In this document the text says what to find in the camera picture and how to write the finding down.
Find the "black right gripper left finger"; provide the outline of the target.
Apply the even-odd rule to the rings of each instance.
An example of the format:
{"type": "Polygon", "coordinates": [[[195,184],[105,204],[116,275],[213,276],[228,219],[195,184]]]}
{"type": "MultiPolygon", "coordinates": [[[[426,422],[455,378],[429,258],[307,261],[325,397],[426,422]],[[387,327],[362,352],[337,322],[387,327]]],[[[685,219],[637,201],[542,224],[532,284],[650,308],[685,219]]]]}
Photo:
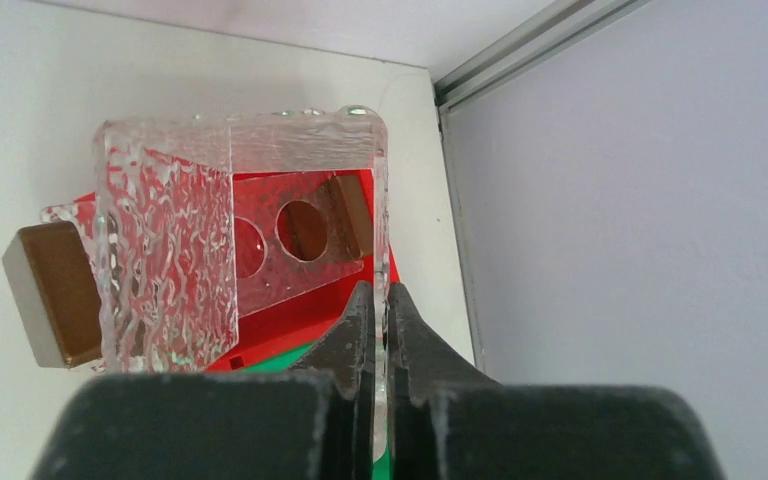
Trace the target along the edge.
{"type": "Polygon", "coordinates": [[[368,479],[371,285],[274,373],[106,374],[68,402],[35,479],[368,479]]]}

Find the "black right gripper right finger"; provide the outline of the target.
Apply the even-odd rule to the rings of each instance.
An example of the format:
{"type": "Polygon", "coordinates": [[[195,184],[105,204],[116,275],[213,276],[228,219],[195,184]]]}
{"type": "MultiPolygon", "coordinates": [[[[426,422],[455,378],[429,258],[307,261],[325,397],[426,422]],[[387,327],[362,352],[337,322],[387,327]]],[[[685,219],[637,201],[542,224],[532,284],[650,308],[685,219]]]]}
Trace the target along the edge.
{"type": "Polygon", "coordinates": [[[696,412],[634,385],[505,385],[462,358],[389,289],[387,373],[396,479],[721,479],[696,412]]]}

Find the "clear textured acrylic holder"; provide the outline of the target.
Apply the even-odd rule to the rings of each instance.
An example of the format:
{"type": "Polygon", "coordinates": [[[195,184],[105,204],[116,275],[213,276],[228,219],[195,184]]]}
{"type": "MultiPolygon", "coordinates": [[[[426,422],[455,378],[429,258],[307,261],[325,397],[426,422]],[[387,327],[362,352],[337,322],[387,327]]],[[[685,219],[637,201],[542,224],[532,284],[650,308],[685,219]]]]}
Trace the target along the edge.
{"type": "Polygon", "coordinates": [[[51,478],[359,479],[382,430],[387,128],[334,112],[104,123],[91,243],[105,373],[62,414],[51,478]],[[358,269],[288,370],[214,373],[241,320],[358,269]]]}

